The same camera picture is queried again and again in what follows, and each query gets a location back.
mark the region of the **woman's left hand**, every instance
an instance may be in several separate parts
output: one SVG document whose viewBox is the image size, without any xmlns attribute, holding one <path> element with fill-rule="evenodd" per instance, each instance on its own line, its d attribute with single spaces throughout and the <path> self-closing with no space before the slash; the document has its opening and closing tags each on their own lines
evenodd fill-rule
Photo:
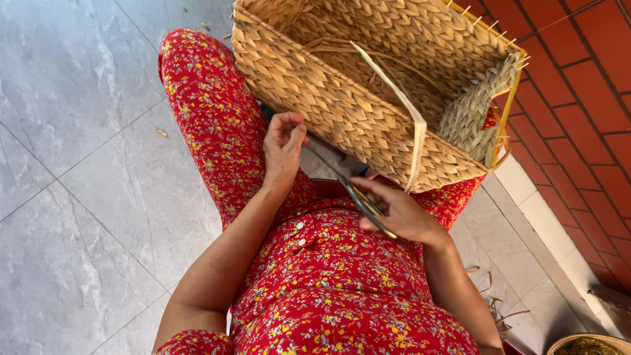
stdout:
<svg viewBox="0 0 631 355">
<path fill-rule="evenodd" d="M 265 179 L 263 187 L 271 191 L 289 193 L 300 167 L 300 148 L 306 147 L 307 127 L 296 112 L 275 114 L 263 141 Z"/>
</svg>

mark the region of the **woven basket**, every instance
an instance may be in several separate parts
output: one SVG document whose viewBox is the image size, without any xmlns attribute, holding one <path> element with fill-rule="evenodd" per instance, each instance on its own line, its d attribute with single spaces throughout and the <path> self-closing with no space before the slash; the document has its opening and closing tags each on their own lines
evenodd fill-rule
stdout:
<svg viewBox="0 0 631 355">
<path fill-rule="evenodd" d="M 253 94 L 412 192 L 482 176 L 498 147 L 526 53 L 441 0 L 237 0 L 232 44 Z M 349 40 L 375 58 L 427 122 L 415 123 Z M 510 90 L 497 126 L 492 98 Z"/>
<path fill-rule="evenodd" d="M 546 355 L 554 355 L 555 351 L 562 348 L 565 344 L 568 344 L 569 342 L 575 341 L 576 339 L 583 338 L 583 337 L 598 339 L 601 342 L 605 342 L 617 348 L 624 355 L 631 355 L 631 344 L 629 342 L 624 341 L 622 339 L 618 339 L 616 337 L 610 337 L 609 335 L 599 335 L 599 334 L 590 334 L 590 333 L 581 333 L 581 334 L 574 334 L 574 335 L 562 337 L 561 339 L 557 340 L 554 344 L 550 346 L 550 348 L 546 352 Z"/>
</svg>

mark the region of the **woman's right hand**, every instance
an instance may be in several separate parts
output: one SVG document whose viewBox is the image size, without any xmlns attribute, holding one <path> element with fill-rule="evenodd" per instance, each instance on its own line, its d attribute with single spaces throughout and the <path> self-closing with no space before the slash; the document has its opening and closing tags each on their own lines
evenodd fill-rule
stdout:
<svg viewBox="0 0 631 355">
<path fill-rule="evenodd" d="M 402 190 L 362 177 L 353 177 L 350 181 L 366 191 L 368 197 L 381 207 L 386 216 L 375 217 L 398 236 L 427 246 L 442 246 L 451 240 L 442 225 Z M 379 231 L 366 217 L 359 226 L 365 231 Z"/>
</svg>

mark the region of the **wood shaving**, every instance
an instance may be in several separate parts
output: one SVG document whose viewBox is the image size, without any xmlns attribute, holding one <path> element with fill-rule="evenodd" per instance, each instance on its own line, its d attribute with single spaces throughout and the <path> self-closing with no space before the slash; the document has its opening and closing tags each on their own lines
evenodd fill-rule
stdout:
<svg viewBox="0 0 631 355">
<path fill-rule="evenodd" d="M 488 291 L 491 289 L 491 287 L 493 287 L 493 275 L 491 275 L 491 271 L 488 272 L 488 281 L 489 281 L 489 286 L 486 289 L 480 291 L 480 293 Z"/>
</svg>

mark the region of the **brick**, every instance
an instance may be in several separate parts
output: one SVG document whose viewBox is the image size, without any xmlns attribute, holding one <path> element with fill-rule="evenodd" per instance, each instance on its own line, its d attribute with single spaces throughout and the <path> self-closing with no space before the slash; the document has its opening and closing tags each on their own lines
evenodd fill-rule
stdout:
<svg viewBox="0 0 631 355">
<path fill-rule="evenodd" d="M 563 227 L 565 228 L 565 231 L 570 236 L 574 244 L 576 244 L 576 248 L 579 249 L 581 255 L 583 256 L 583 258 L 585 258 L 585 261 L 602 267 L 605 266 L 602 259 L 600 259 L 598 252 L 596 251 L 596 249 L 594 249 L 594 246 L 591 244 L 591 242 L 582 230 L 580 230 L 579 228 L 568 226 Z"/>
<path fill-rule="evenodd" d="M 587 210 L 587 205 L 583 201 L 581 194 L 576 190 L 562 166 L 556 164 L 543 165 L 542 168 L 569 208 Z"/>
<path fill-rule="evenodd" d="M 624 101 L 625 105 L 627 106 L 627 110 L 631 111 L 631 95 L 622 95 L 622 101 Z"/>
<path fill-rule="evenodd" d="M 471 6 L 468 12 L 470 12 L 472 15 L 475 15 L 476 17 L 481 16 L 485 12 L 484 7 L 482 7 L 482 4 L 480 4 L 479 0 L 458 0 L 456 1 L 456 4 L 458 4 L 463 9 Z"/>
<path fill-rule="evenodd" d="M 606 253 L 616 253 L 616 249 L 603 232 L 603 229 L 600 228 L 598 222 L 596 222 L 596 218 L 594 218 L 593 214 L 578 210 L 572 210 L 572 214 L 574 214 L 574 217 L 576 217 L 585 235 L 587 235 L 587 238 L 589 238 L 596 250 Z"/>
<path fill-rule="evenodd" d="M 631 238 L 631 234 L 618 217 L 607 196 L 599 191 L 582 190 L 581 194 L 587 201 L 589 209 L 594 213 L 604 231 L 610 236 Z"/>
<path fill-rule="evenodd" d="M 629 144 L 631 143 L 631 133 L 621 135 L 607 135 L 604 140 L 611 148 L 618 159 L 620 165 L 628 175 L 631 175 L 631 154 L 629 154 Z"/>
<path fill-rule="evenodd" d="M 627 239 L 612 238 L 613 245 L 618 250 L 627 265 L 631 265 L 631 241 Z"/>
<path fill-rule="evenodd" d="M 519 141 L 519 137 L 517 136 L 517 134 L 515 134 L 515 132 L 512 129 L 512 126 L 509 124 L 506 125 L 506 135 L 510 137 L 511 143 L 514 141 Z"/>
<path fill-rule="evenodd" d="M 563 72 L 600 132 L 631 129 L 631 123 L 594 62 L 576 64 Z"/>
<path fill-rule="evenodd" d="M 546 51 L 543 50 L 537 36 L 532 36 L 519 43 L 519 45 L 528 52 L 529 56 L 532 56 L 528 59 L 530 64 L 526 67 L 526 70 L 537 84 L 539 90 L 541 90 L 546 101 L 551 106 L 575 102 L 572 92 L 570 92 L 561 74 L 552 64 Z"/>
<path fill-rule="evenodd" d="M 543 142 L 541 136 L 534 129 L 533 125 L 528 121 L 525 115 L 513 116 L 509 118 L 513 130 L 519 135 L 521 141 L 532 153 L 537 163 L 556 163 L 552 153 Z"/>
<path fill-rule="evenodd" d="M 593 2 L 595 2 L 596 0 L 565 0 L 565 3 L 567 4 L 567 6 L 570 8 L 570 10 L 572 12 L 587 6 Z"/>
<path fill-rule="evenodd" d="M 578 105 L 559 107 L 554 112 L 588 164 L 613 164 L 600 136 Z"/>
<path fill-rule="evenodd" d="M 631 291 L 631 270 L 629 270 L 629 267 L 622 258 L 606 253 L 600 253 L 600 257 L 604 260 L 607 267 L 609 267 L 609 270 L 611 270 L 622 288 Z"/>
<path fill-rule="evenodd" d="M 631 186 L 620 167 L 593 166 L 592 169 L 620 214 L 631 217 Z"/>
<path fill-rule="evenodd" d="M 557 216 L 557 219 L 561 224 L 571 227 L 578 227 L 578 223 L 567 209 L 563 200 L 559 197 L 557 191 L 552 186 L 543 186 L 537 185 L 537 189 L 539 193 L 541 193 L 542 197 L 550 206 L 554 215 Z"/>
<path fill-rule="evenodd" d="M 517 87 L 518 92 L 520 88 L 521 88 L 521 84 L 519 84 L 519 86 Z M 508 98 L 509 98 L 508 92 L 505 92 L 502 95 L 499 95 L 498 97 L 495 98 L 495 102 L 497 103 L 497 106 L 501 109 L 502 112 L 504 112 L 504 107 L 506 107 L 506 100 L 508 100 Z M 519 104 L 517 103 L 516 100 L 513 100 L 512 103 L 510 104 L 509 115 L 520 114 L 521 112 L 522 112 L 521 107 L 519 107 Z"/>
<path fill-rule="evenodd" d="M 511 143 L 511 147 L 512 154 L 515 156 L 515 159 L 517 159 L 518 163 L 520 163 L 520 165 L 524 168 L 526 174 L 528 174 L 528 177 L 533 181 L 533 183 L 550 185 L 550 181 L 546 175 L 543 174 L 541 167 L 534 161 L 532 155 L 528 153 L 526 147 L 524 147 L 522 143 Z"/>
<path fill-rule="evenodd" d="M 539 35 L 560 66 L 589 57 L 585 45 L 569 19 L 555 23 L 540 31 Z"/>
<path fill-rule="evenodd" d="M 619 92 L 631 90 L 631 28 L 615 1 L 602 3 L 575 17 L 585 38 Z"/>
<path fill-rule="evenodd" d="M 521 4 L 537 30 L 565 17 L 565 11 L 558 1 L 528 0 L 521 1 Z"/>
<path fill-rule="evenodd" d="M 499 32 L 508 31 L 504 37 L 509 40 L 513 38 L 520 39 L 533 32 L 514 0 L 485 0 L 484 3 L 493 18 L 500 20 L 495 25 L 502 29 Z"/>
<path fill-rule="evenodd" d="M 517 99 L 544 138 L 565 136 L 561 126 L 558 125 L 552 112 L 530 81 L 519 84 Z"/>
<path fill-rule="evenodd" d="M 598 278 L 598 280 L 600 280 L 601 285 L 607 286 L 610 289 L 616 291 L 620 290 L 620 284 L 618 283 L 618 280 L 616 280 L 616 278 L 613 276 L 608 268 L 600 267 L 594 264 L 589 264 L 589 267 L 592 269 L 594 274 L 596 274 L 596 277 Z"/>
<path fill-rule="evenodd" d="M 548 140 L 548 147 L 579 189 L 600 190 L 598 182 L 587 165 L 567 139 Z"/>
</svg>

